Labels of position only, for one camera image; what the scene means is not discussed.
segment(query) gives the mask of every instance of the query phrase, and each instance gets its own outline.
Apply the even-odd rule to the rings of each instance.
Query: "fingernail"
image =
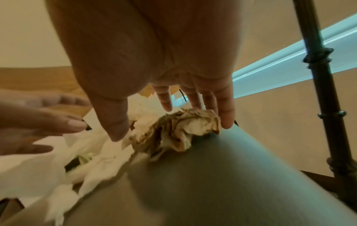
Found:
[[[78,120],[69,120],[68,125],[74,129],[85,129],[87,128],[87,124],[83,121]]]

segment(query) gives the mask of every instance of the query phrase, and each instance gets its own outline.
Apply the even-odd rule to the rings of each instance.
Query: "dark metal pole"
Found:
[[[347,133],[343,122],[345,111],[341,111],[328,56],[333,52],[325,48],[320,26],[312,0],[293,0],[300,30],[304,38],[307,55],[303,62],[311,69],[320,104],[327,142],[331,157],[327,163],[339,182],[338,197],[351,208],[357,207],[357,167],[352,159]]]

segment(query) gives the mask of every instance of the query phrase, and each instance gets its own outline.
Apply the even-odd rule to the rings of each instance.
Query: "hand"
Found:
[[[169,86],[234,123],[232,72],[251,0],[46,0],[79,84],[103,128],[129,128],[127,97],[148,83],[166,111]]]
[[[73,95],[0,90],[0,155],[49,152],[51,146],[32,144],[28,139],[77,133],[86,128],[81,117],[43,109],[58,104],[90,106],[87,99]]]

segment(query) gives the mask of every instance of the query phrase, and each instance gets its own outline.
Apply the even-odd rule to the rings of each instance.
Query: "stained tissue paper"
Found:
[[[149,98],[130,96],[128,107],[129,120],[135,123],[124,139],[112,142],[91,110],[84,119],[93,130],[66,134],[67,146],[60,151],[37,155],[0,171],[0,198],[43,197],[49,203],[46,221],[62,225],[64,213],[103,180],[115,177],[135,151],[158,159],[168,149],[189,149],[193,135],[219,133],[221,128],[212,111],[174,108],[166,114],[156,94]],[[76,158],[80,165],[66,172],[64,167]],[[81,182],[78,193],[73,191],[73,185]]]

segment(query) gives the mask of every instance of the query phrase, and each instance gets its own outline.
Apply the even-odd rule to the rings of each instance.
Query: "bare skin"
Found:
[[[234,123],[232,72],[251,0],[46,0],[75,76],[113,141],[129,129],[127,97],[169,86]]]
[[[59,104],[90,106],[89,100],[68,94],[0,90],[0,156],[50,152],[51,146],[28,139],[77,133],[87,127],[81,117],[44,109]]]

